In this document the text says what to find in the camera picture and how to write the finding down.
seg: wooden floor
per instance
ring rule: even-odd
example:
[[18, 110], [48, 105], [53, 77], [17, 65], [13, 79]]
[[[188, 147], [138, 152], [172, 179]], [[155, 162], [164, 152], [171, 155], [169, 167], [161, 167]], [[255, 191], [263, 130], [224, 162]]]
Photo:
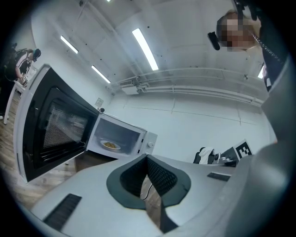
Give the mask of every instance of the wooden floor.
[[[79, 156], [76, 160], [69, 161], [68, 165], [60, 165], [29, 184], [25, 184], [18, 173], [13, 153], [13, 125], [19, 100], [20, 95], [15, 93], [9, 112], [8, 123], [5, 125], [3, 120], [0, 120], [0, 169], [15, 200], [27, 209], [30, 210], [40, 198], [73, 176], [76, 171], [78, 172], [82, 169], [113, 160], [112, 158], [106, 159], [105, 157], [98, 158], [91, 152], [88, 152], [85, 156]], [[161, 198], [153, 186], [148, 193], [150, 186], [151, 182], [149, 178], [146, 178], [143, 182], [141, 198], [147, 197], [145, 199], [147, 214], [159, 227]]]
[[74, 160], [71, 160], [69, 165], [63, 164], [29, 184], [25, 184], [18, 174], [13, 154], [13, 124], [19, 100], [20, 95], [15, 93], [8, 123], [5, 125], [3, 120], [0, 120], [0, 168], [15, 199], [31, 209], [47, 192], [74, 175], [76, 171]]

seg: ceiling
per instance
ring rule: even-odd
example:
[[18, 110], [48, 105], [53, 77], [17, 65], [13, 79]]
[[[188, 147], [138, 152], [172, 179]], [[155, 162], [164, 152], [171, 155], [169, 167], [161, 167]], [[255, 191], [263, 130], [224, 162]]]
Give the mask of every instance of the ceiling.
[[[260, 51], [216, 51], [207, 38], [229, 9], [230, 0], [54, 0], [39, 17], [51, 26], [47, 38], [63, 44], [63, 35], [79, 50], [69, 56], [115, 93], [119, 82], [130, 79], [138, 85], [212, 87], [265, 100], [264, 83], [257, 77], [263, 63]], [[159, 70], [152, 71], [132, 34], [136, 28]]]

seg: person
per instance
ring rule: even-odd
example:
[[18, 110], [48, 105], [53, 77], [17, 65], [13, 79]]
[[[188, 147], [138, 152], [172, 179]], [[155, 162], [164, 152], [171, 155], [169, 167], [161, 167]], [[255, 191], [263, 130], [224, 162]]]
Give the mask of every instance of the person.
[[245, 15], [241, 19], [235, 10], [230, 10], [217, 21], [216, 33], [220, 45], [231, 50], [262, 50], [266, 67], [263, 77], [269, 91], [284, 66], [288, 50], [268, 17], [260, 10], [256, 15], [256, 21]]
[[6, 106], [9, 100], [14, 81], [19, 79], [21, 84], [25, 84], [24, 75], [30, 69], [32, 62], [36, 62], [41, 55], [40, 49], [11, 50], [9, 56], [1, 63], [0, 68], [0, 120], [5, 115]]

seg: microwave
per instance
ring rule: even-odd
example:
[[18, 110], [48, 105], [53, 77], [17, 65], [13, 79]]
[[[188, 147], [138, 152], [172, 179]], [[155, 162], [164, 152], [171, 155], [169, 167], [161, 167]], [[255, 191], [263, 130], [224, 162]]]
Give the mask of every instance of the microwave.
[[44, 64], [20, 99], [13, 149], [18, 172], [30, 182], [87, 150], [116, 159], [151, 154], [156, 139], [96, 110]]

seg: ceiling beam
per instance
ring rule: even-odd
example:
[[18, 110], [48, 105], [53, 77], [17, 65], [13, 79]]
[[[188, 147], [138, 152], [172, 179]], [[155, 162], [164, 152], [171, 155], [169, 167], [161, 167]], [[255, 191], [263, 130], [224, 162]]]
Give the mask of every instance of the ceiling beam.
[[131, 72], [135, 75], [134, 78], [137, 77], [139, 74], [131, 65], [135, 65], [137, 70], [140, 74], [143, 74], [142, 69], [138, 65], [138, 63], [134, 60], [132, 54], [129, 52], [127, 45], [125, 42], [120, 38], [119, 34], [110, 24], [110, 22], [103, 16], [103, 14], [96, 8], [92, 3], [88, 3], [85, 7], [86, 10], [89, 11], [94, 16], [94, 19], [98, 22], [98, 24], [104, 29], [105, 33], [107, 34], [108, 38], [110, 38], [116, 45], [120, 51], [123, 51], [125, 54], [121, 54], [121, 57], [124, 61], [128, 61], [127, 63]]

